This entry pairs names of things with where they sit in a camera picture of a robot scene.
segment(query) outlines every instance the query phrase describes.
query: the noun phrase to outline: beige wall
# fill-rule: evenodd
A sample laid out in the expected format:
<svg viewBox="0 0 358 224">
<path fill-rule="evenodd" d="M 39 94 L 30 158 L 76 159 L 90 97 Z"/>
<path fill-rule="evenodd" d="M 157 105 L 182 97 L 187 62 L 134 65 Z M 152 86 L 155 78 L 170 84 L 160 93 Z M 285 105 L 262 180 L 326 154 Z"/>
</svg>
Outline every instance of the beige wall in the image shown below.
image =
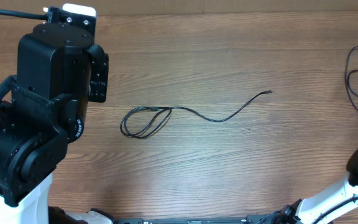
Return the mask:
<svg viewBox="0 0 358 224">
<path fill-rule="evenodd" d="M 358 10 L 358 0 L 0 0 L 0 8 L 41 13 L 66 2 L 93 6 L 99 15 Z"/>
</svg>

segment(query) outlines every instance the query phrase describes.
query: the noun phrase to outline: wooden table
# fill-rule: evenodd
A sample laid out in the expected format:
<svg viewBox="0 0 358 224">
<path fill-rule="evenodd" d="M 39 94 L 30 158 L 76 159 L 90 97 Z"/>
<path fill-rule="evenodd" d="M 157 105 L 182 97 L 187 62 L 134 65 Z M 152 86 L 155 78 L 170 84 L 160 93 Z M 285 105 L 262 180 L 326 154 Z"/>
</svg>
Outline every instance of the wooden table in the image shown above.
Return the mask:
<svg viewBox="0 0 358 224">
<path fill-rule="evenodd" d="M 18 41 L 38 23 L 0 20 L 0 82 L 16 73 Z M 108 99 L 89 104 L 50 205 L 118 218 L 267 213 L 340 179 L 358 148 L 343 75 L 358 12 L 100 17 L 96 42 L 110 56 Z M 264 90 L 275 93 L 225 123 L 173 111 L 149 139 L 119 130 L 136 106 L 223 118 Z M 131 129 L 150 117 L 131 118 Z M 358 223 L 358 209 L 338 223 Z"/>
</svg>

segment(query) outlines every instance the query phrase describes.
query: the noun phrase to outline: wooden tabletop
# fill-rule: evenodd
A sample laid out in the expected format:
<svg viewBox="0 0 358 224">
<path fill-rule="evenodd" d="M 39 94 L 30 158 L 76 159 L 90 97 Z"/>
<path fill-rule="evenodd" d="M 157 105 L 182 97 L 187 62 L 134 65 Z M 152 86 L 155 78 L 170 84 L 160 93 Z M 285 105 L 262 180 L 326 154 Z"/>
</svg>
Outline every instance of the wooden tabletop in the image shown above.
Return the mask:
<svg viewBox="0 0 358 224">
<path fill-rule="evenodd" d="M 18 41 L 38 23 L 0 20 L 0 82 L 16 73 Z M 96 42 L 110 56 L 108 98 L 89 104 L 83 136 L 54 172 L 50 205 L 118 218 L 268 213 L 339 180 L 358 148 L 344 86 L 358 12 L 100 17 Z M 136 106 L 219 119 L 265 90 L 274 94 L 224 123 L 174 110 L 149 139 L 119 130 Z M 152 114 L 131 118 L 131 130 Z M 358 209 L 338 223 L 358 223 Z"/>
</svg>

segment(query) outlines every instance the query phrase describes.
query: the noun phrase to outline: white plastic part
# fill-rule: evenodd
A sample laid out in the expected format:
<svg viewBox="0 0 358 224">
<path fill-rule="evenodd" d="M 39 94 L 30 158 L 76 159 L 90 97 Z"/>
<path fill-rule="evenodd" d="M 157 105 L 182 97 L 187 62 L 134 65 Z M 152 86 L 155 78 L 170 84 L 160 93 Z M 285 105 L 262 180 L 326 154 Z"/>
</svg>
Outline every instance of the white plastic part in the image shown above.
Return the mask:
<svg viewBox="0 0 358 224">
<path fill-rule="evenodd" d="M 111 219 L 94 211 L 89 211 L 86 213 L 75 213 L 75 212 L 65 211 L 65 213 L 66 215 L 74 218 L 75 220 L 84 220 L 87 223 L 91 223 L 91 224 L 112 224 Z"/>
<path fill-rule="evenodd" d="M 296 210 L 296 215 L 300 218 L 301 222 L 303 224 L 312 224 L 321 214 L 329 209 L 352 197 L 358 197 L 358 186 L 352 187 L 348 180 L 349 173 L 318 195 L 302 200 Z M 318 224 L 327 224 L 357 207 L 358 200 L 355 203 L 350 202 L 327 215 Z"/>
<path fill-rule="evenodd" d="M 93 16 L 96 18 L 96 10 L 92 7 L 66 3 L 63 5 L 62 9 L 67 12 Z"/>
<path fill-rule="evenodd" d="M 48 193 L 52 180 L 50 174 L 17 207 L 6 205 L 0 196 L 0 224 L 49 224 Z"/>
</svg>

